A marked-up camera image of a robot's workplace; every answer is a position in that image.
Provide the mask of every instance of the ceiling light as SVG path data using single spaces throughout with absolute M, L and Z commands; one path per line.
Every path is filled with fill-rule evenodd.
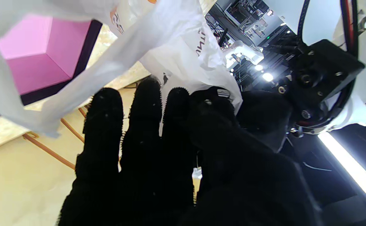
M 270 82 L 274 80 L 274 77 L 270 73 L 265 73 L 262 75 L 262 78 L 265 79 L 265 81 Z
M 318 138 L 366 193 L 366 170 L 360 166 L 360 164 L 334 139 L 334 137 L 331 136 L 331 134 L 321 133 L 318 135 Z
M 262 65 L 259 65 L 259 64 L 256 65 L 254 68 L 255 68 L 255 70 L 258 70 L 258 71 L 263 69 Z

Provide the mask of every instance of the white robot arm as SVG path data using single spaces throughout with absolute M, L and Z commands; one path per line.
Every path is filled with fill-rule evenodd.
M 264 0 L 264 2 L 297 33 L 303 1 Z M 357 75 L 351 96 L 342 111 L 329 124 L 314 129 L 313 134 L 340 129 L 354 123 L 366 126 L 366 0 L 358 1 L 358 11 L 359 27 L 364 30 L 359 36 L 358 60 L 365 64 L 365 68 Z M 338 1 L 310 1 L 304 22 L 303 40 L 311 45 L 322 39 L 328 39 L 346 49 Z M 332 107 L 337 99 L 338 95 L 335 95 L 328 99 L 326 104 Z
M 262 54 L 262 48 L 260 47 L 249 47 L 244 44 L 241 40 L 235 41 L 229 48 L 222 51 L 226 58 L 230 58 L 232 54 L 242 53 L 249 61 L 257 65 L 264 58 Z

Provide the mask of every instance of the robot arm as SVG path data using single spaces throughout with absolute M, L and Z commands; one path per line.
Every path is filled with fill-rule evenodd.
M 242 53 L 254 65 L 257 65 L 262 59 L 264 59 L 262 48 L 253 46 L 249 47 L 241 40 L 235 41 L 235 43 L 233 43 L 228 49 L 225 49 L 222 52 L 226 58 L 229 58 L 232 54 Z
M 275 1 L 275 0 L 264 0 L 271 8 L 275 9 L 275 13 L 279 15 L 282 20 L 288 25 L 291 30 L 297 33 L 298 23 L 300 18 L 300 12 L 302 10 L 302 1 L 296 0 L 288 0 L 288 1 Z M 332 60 L 331 62 L 324 62 L 324 59 L 317 59 L 317 53 L 309 52 L 308 54 L 302 54 L 298 56 L 296 63 L 292 64 L 293 71 L 292 77 L 293 81 L 288 82 L 288 84 L 293 84 L 298 81 L 296 86 L 302 86 L 303 90 L 294 88 L 296 90 L 296 95 L 292 96 L 292 99 L 297 102 L 302 102 L 303 104 L 308 104 L 313 99 L 311 97 L 305 98 L 305 94 L 310 93 L 311 90 L 315 95 L 314 99 L 318 99 L 318 96 L 321 96 L 321 100 L 319 103 L 324 105 L 328 110 L 331 110 L 336 102 L 339 101 L 339 96 L 341 93 L 345 92 L 345 86 L 342 86 L 342 83 L 348 84 L 349 81 L 347 79 L 351 79 L 352 89 L 350 90 L 349 97 L 346 101 L 341 104 L 341 107 L 338 108 L 334 117 L 328 120 L 326 123 L 321 123 L 320 125 L 314 125 L 308 127 L 306 124 L 303 124 L 305 128 L 311 128 L 309 131 L 312 134 L 317 134 L 324 131 L 330 131 L 335 129 L 341 129 L 347 125 L 358 123 L 360 125 L 366 126 L 366 0 L 358 1 L 358 58 L 355 58 L 357 62 L 362 63 L 363 67 L 358 70 L 353 71 L 355 77 L 348 77 L 351 72 L 351 67 L 355 64 L 351 63 L 349 66 L 343 68 L 343 70 L 338 71 L 330 71 L 337 70 L 338 67 L 332 67 L 333 64 L 340 64 L 340 60 Z M 343 29 L 343 23 L 341 19 L 341 8 L 339 7 L 338 1 L 332 0 L 321 0 L 321 1 L 310 1 L 307 14 L 305 16 L 304 21 L 304 31 L 302 32 L 303 40 L 305 44 L 308 44 L 309 47 L 313 48 L 316 46 L 320 40 L 329 40 L 336 46 L 341 46 L 342 49 L 346 49 L 345 43 L 345 35 Z M 311 84 L 311 86 L 305 84 L 306 81 L 302 80 L 302 76 L 313 76 L 311 71 L 316 68 L 304 67 L 299 68 L 299 61 L 305 60 L 309 61 L 309 63 L 314 63 L 316 68 L 324 68 L 324 72 L 320 70 L 318 75 L 314 75 L 315 78 L 318 78 L 318 81 Z M 337 78 L 342 78 L 338 80 L 338 83 L 335 87 L 328 88 L 332 81 Z M 326 89 L 330 94 L 328 95 L 322 90 Z M 304 110 L 308 112 L 308 109 L 305 109 L 306 106 L 299 105 L 299 112 L 303 112 Z M 305 123 L 309 123 L 310 125 L 316 121 L 313 119 L 315 115 L 311 114 L 301 114 L 302 121 Z

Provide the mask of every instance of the plastic bag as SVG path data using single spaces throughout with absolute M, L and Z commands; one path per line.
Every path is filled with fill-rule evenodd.
M 0 1 L 0 36 L 21 19 L 25 12 L 75 20 L 95 18 L 123 34 L 117 34 L 119 38 L 98 61 L 50 97 L 41 111 L 24 110 L 11 72 L 0 56 L 0 115 L 30 130 L 57 137 L 61 117 L 73 111 L 140 59 L 147 70 L 162 78 L 161 81 L 164 73 L 169 77 L 169 83 L 165 83 L 164 88 L 185 84 L 184 87 L 190 87 L 189 91 L 192 92 L 209 86 L 222 86 L 231 92 L 234 106 L 239 107 L 239 88 L 223 68 L 223 61 L 218 60 L 218 55 L 222 53 L 207 46 L 204 50 L 210 51 L 197 55 L 193 51 L 195 47 L 187 45 L 192 37 L 185 37 L 199 32 L 205 24 L 198 0 L 159 0 L 154 6 L 141 10 L 130 7 L 131 13 L 127 14 L 130 19 L 124 20 L 126 24 L 123 27 L 120 16 L 114 12 L 117 12 L 118 7 L 130 6 L 129 3 L 132 2 L 20 0 L 15 6 L 11 0 Z
M 122 0 L 111 13 L 110 30 L 117 36 L 123 34 L 154 4 L 147 0 Z M 197 14 L 202 14 L 199 4 Z M 230 92 L 230 100 L 239 110 L 242 102 L 236 80 L 226 69 L 226 57 L 222 53 L 204 17 L 199 19 L 196 30 L 187 30 L 180 37 L 150 50 L 140 62 L 162 84 L 163 106 L 167 94 L 174 87 L 184 87 L 189 93 L 219 86 Z

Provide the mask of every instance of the black glove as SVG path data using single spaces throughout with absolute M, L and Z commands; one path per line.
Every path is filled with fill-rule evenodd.
M 247 112 L 251 119 L 238 120 L 228 99 L 204 92 L 193 93 L 186 123 L 192 143 L 203 153 L 203 177 L 197 206 L 180 225 L 321 225 L 300 168 L 269 147 L 268 142 L 281 145 L 290 112 L 279 112 L 273 101 L 268 107 L 243 97 L 241 116 Z M 277 113 L 265 113 L 274 107 Z M 272 123 L 265 125 L 266 120 Z M 275 136 L 274 126 L 283 135 Z
M 77 157 L 77 178 L 58 225 L 175 225 L 193 206 L 195 153 L 182 123 L 189 112 L 188 100 L 183 88 L 169 93 L 160 137 L 160 85 L 151 77 L 144 80 L 131 106 L 129 129 L 122 136 L 120 94 L 100 90 L 87 113 L 84 151 Z

